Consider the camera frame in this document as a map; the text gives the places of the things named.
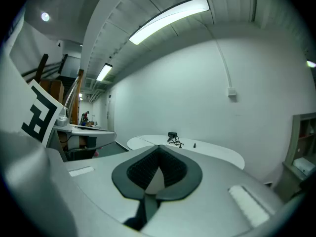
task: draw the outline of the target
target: wall outlet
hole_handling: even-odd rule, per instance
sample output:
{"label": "wall outlet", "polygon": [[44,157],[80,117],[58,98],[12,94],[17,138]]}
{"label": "wall outlet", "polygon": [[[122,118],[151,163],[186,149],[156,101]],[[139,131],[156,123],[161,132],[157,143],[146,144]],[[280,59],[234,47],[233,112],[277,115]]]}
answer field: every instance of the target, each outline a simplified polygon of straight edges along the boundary
{"label": "wall outlet", "polygon": [[237,92],[236,92],[235,88],[232,88],[232,87],[227,88],[227,93],[228,93],[229,97],[237,95]]}

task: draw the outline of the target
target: ceiling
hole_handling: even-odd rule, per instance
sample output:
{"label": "ceiling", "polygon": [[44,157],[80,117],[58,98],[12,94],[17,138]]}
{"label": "ceiling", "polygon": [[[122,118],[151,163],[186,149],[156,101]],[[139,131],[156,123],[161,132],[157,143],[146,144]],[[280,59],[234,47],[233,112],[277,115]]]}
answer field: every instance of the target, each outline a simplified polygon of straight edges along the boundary
{"label": "ceiling", "polygon": [[254,22],[262,29],[278,25],[293,34],[307,57],[315,53],[308,31],[287,0],[208,0],[209,11],[178,20],[139,45],[128,40],[139,26],[182,1],[185,0],[100,0],[87,28],[81,54],[80,67],[89,78],[87,85],[91,86],[94,81],[91,79],[96,79],[103,65],[110,63],[113,68],[103,84],[94,86],[105,89],[104,84],[111,83],[137,57],[167,39],[203,27],[201,23]]}
{"label": "ceiling", "polygon": [[[28,0],[25,21],[53,40],[83,43],[90,17],[99,0]],[[48,22],[41,19],[47,12]]]}

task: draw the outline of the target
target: white table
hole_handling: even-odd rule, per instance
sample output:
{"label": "white table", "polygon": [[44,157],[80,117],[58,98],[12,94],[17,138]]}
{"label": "white table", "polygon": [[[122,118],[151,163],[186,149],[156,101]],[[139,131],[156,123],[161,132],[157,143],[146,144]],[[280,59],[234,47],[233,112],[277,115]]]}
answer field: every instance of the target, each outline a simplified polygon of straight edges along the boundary
{"label": "white table", "polygon": [[[197,152],[203,155],[212,156],[218,159],[228,161],[240,169],[244,169],[245,167],[244,159],[242,158],[240,154],[238,154],[234,150],[217,146],[214,144],[198,141],[198,140],[191,140],[187,138],[179,138],[179,139],[181,143],[184,144],[184,145],[181,145],[183,149],[191,150],[193,152]],[[130,139],[127,142],[127,146],[131,150],[143,148],[146,146],[153,146],[153,145],[175,146],[172,143],[169,144],[167,140],[168,140],[168,136],[166,135],[142,135],[142,136],[137,136]]]}

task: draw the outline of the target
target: gray surface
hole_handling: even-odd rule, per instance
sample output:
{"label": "gray surface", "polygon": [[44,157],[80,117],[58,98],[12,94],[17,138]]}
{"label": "gray surface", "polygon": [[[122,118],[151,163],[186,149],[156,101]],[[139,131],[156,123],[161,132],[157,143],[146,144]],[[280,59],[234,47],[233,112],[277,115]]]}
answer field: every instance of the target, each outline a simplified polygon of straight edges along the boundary
{"label": "gray surface", "polygon": [[105,156],[113,156],[120,153],[125,153],[126,150],[121,148],[119,145],[117,145],[115,142],[110,143],[106,146],[103,146],[102,149],[97,149],[97,152],[99,153],[99,157],[105,157]]}
{"label": "gray surface", "polygon": [[[146,157],[152,159],[148,160],[150,166],[144,166],[141,163]],[[127,174],[131,166],[135,166],[137,169],[137,173],[132,174],[135,178],[134,181]],[[162,170],[165,181],[168,181],[165,183],[166,187],[157,192],[157,201],[184,199],[194,192],[202,179],[202,170],[195,161],[170,150],[164,145],[160,145],[152,146],[142,154],[116,166],[112,171],[112,181],[125,198],[143,200],[145,189],[159,167]],[[175,175],[178,175],[178,181],[173,179]],[[137,183],[135,180],[139,179],[142,179],[142,182]]]}
{"label": "gray surface", "polygon": [[[115,156],[63,163],[59,153],[45,149],[28,136],[0,132],[0,167],[2,176],[14,199],[23,212],[49,236],[235,236],[249,229],[243,215],[228,195],[227,187],[242,184],[260,195],[274,210],[281,207],[279,199],[270,189],[245,174],[242,170],[219,159],[172,148],[191,157],[203,170],[201,185],[189,197],[177,202],[163,202],[148,225],[136,232],[114,220],[102,203],[102,198],[113,208],[129,210],[118,203],[106,179],[118,162],[141,154],[144,150]],[[72,178],[65,168],[93,165],[96,170]],[[91,183],[94,190],[87,197],[74,180]],[[291,215],[297,206],[296,199],[263,225],[246,235],[268,236]]]}
{"label": "gray surface", "polygon": [[146,219],[147,221],[150,221],[150,219],[153,217],[153,215],[158,210],[158,204],[156,201],[155,195],[148,195],[145,194],[145,212],[146,212]]}
{"label": "gray surface", "polygon": [[50,137],[49,137],[48,142],[47,142],[47,147],[52,148],[52,149],[56,149],[59,152],[61,159],[64,162],[68,161],[66,158],[66,155],[64,153],[64,150],[60,144],[58,133],[55,129],[53,129],[52,132],[50,133]]}
{"label": "gray surface", "polygon": [[[105,158],[67,162],[66,167],[68,170],[86,166],[95,168],[95,171],[73,179],[91,201],[123,222],[135,215],[137,205],[120,195],[110,178],[112,170],[119,163],[149,148]],[[203,171],[203,178],[196,190],[185,199],[162,202],[142,233],[157,237],[230,237],[251,230],[247,219],[228,193],[228,188],[233,185],[244,185],[262,204],[269,206],[269,211],[278,211],[282,207],[282,202],[269,188],[234,165],[188,150],[169,148],[196,161]]]}
{"label": "gray surface", "polygon": [[73,180],[92,202],[123,223],[135,216],[139,201],[121,195],[113,184],[112,171],[120,163],[143,153],[148,148],[150,147],[108,157],[69,161],[65,166],[69,171],[87,166],[93,167],[94,171],[73,177]]}
{"label": "gray surface", "polygon": [[203,179],[186,199],[162,202],[142,233],[164,237],[229,237],[251,230],[228,193],[233,185],[245,186],[274,211],[282,207],[280,199],[269,188],[234,165],[188,150],[169,148],[197,162],[202,168]]}
{"label": "gray surface", "polygon": [[73,130],[71,132],[72,136],[91,136],[96,137],[96,146],[88,148],[89,150],[100,148],[104,145],[112,143],[115,141],[116,134],[112,131],[106,131],[101,129],[96,129],[93,127],[88,127],[89,129],[80,129],[80,125],[71,125]]}

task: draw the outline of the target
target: lamp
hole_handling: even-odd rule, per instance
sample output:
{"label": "lamp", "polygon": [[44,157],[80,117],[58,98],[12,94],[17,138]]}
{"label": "lamp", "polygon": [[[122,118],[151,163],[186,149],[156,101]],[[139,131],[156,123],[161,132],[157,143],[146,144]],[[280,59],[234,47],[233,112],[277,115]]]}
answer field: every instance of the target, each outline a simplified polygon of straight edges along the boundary
{"label": "lamp", "polygon": [[49,14],[46,12],[43,12],[40,16],[43,21],[47,22],[49,20]]}
{"label": "lamp", "polygon": [[314,68],[314,67],[316,67],[316,63],[314,63],[312,61],[307,61],[307,66],[309,66],[310,68]]}
{"label": "lamp", "polygon": [[207,0],[187,0],[178,3],[147,21],[136,32],[134,32],[129,40],[138,45],[144,39],[161,28],[190,15],[209,10]]}
{"label": "lamp", "polygon": [[113,66],[106,63],[103,67],[103,69],[101,70],[100,74],[97,77],[97,81],[102,81],[104,79],[104,77],[107,75],[107,73],[111,70]]}

